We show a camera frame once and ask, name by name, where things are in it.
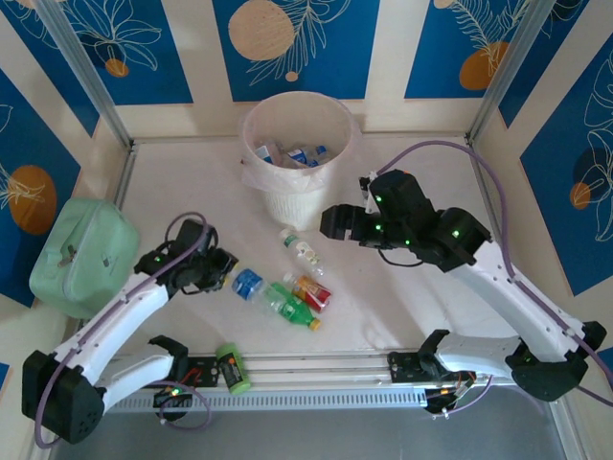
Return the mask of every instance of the mint green pouch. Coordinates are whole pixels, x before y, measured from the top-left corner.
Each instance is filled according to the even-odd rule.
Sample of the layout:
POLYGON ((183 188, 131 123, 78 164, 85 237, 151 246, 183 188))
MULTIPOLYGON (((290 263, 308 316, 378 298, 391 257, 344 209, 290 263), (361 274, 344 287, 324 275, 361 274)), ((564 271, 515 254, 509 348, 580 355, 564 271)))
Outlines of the mint green pouch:
POLYGON ((138 232, 114 204, 71 198, 38 256, 30 289, 69 316, 91 318, 124 285, 138 245, 138 232))

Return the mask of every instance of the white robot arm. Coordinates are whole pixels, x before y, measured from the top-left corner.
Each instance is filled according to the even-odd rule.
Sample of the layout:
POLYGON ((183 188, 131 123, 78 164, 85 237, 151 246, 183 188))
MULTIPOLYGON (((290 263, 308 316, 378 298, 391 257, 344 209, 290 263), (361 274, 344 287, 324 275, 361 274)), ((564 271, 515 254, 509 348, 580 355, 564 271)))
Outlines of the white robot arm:
POLYGON ((50 354, 34 352, 26 359, 22 412, 37 420, 36 430, 41 424, 75 444, 121 399, 157 380, 179 381, 186 375, 188 349, 162 335, 132 356, 111 359, 177 291, 223 286, 238 260, 217 247, 215 228, 205 225, 185 220, 177 239, 143 256, 122 290, 83 329, 50 354), (190 247, 194 251, 186 257, 190 247))
POLYGON ((573 336, 596 350, 606 336, 599 323, 583 324, 572 317, 517 269, 515 279, 510 279, 501 248, 489 231, 462 209, 435 211, 413 175, 394 170, 362 178, 360 184, 366 208, 330 207, 322 215, 324 235, 343 240, 350 231, 350 239, 362 246, 408 248, 424 263, 436 265, 475 291, 518 333, 496 339, 434 331, 416 354, 388 358, 391 367, 404 369, 405 380, 397 381, 428 377, 437 381, 450 373, 475 371, 513 379, 543 401, 554 401, 579 385, 587 371, 587 354, 573 336), (555 321, 522 288, 529 289, 561 321, 555 321))

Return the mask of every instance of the metal rod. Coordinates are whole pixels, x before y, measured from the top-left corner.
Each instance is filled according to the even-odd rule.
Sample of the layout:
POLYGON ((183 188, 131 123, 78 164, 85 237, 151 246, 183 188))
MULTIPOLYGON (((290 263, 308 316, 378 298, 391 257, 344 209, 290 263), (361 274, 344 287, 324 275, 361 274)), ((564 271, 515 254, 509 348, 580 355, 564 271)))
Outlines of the metal rod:
POLYGON ((556 4, 556 0, 525 1, 530 1, 531 4, 517 28, 517 32, 511 41, 511 45, 505 57, 491 80, 491 84, 486 90, 486 94, 482 99, 477 115, 468 130, 467 138, 470 144, 476 144, 479 135, 488 123, 491 115, 498 109, 498 105, 500 105, 502 99, 505 97, 517 71, 523 64, 526 55, 540 33, 543 23, 556 4))
POLYGON ((55 0, 34 0, 36 13, 56 43, 96 110, 106 120, 117 140, 128 151, 131 139, 98 71, 85 53, 61 6, 55 0))

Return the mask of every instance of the white trash bin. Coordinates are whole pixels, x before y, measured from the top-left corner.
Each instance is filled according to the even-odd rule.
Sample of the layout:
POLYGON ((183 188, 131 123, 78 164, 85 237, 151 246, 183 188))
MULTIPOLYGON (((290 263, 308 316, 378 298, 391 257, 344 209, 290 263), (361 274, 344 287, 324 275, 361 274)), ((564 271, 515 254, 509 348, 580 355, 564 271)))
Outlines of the white trash bin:
POLYGON ((242 182, 261 191, 274 220, 296 230, 319 227, 321 213, 337 200, 343 163, 362 142, 359 126, 344 105, 306 91, 283 93, 260 102, 244 118, 240 137, 245 147, 242 182), (268 140, 286 149, 296 144, 326 146, 334 157, 316 168, 281 168, 255 154, 255 149, 268 140))

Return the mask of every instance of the white floor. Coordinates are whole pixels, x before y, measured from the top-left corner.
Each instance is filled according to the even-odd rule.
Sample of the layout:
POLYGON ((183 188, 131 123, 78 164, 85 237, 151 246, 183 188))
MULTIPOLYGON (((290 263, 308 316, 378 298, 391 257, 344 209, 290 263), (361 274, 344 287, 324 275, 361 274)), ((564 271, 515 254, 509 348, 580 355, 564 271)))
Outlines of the white floor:
MULTIPOLYGON (((354 180, 347 198, 359 203, 358 176, 366 175, 423 139, 409 135, 367 136, 363 157, 347 168, 354 180)), ((450 139, 462 143, 463 139, 450 139)), ((240 183, 240 146, 235 138, 197 143, 143 144, 127 191, 124 211, 141 233, 140 254, 157 246, 176 215, 199 211, 216 227, 220 245, 270 281, 293 268, 278 239, 282 227, 268 218, 258 194, 240 183)), ((435 208, 462 207, 489 227, 468 157, 431 147, 402 160, 435 208)), ((309 353, 417 348, 434 329, 460 334, 505 336, 511 328, 468 288, 433 266, 398 268, 354 241, 330 241, 305 234, 326 259, 325 284, 334 292, 314 333, 242 301, 230 289, 187 297, 178 294, 155 313, 123 348, 129 352, 165 334, 191 352, 210 353, 236 341, 244 353, 309 353)), ((413 261, 404 251, 396 261, 413 261)))

